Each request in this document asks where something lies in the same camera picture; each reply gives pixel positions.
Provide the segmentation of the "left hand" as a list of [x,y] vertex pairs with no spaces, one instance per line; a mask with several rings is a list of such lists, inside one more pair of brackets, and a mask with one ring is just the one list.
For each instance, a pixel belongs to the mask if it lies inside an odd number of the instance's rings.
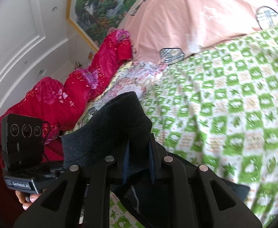
[[27,193],[18,190],[15,191],[15,194],[24,210],[27,210],[41,196],[41,194],[31,194],[28,196]]

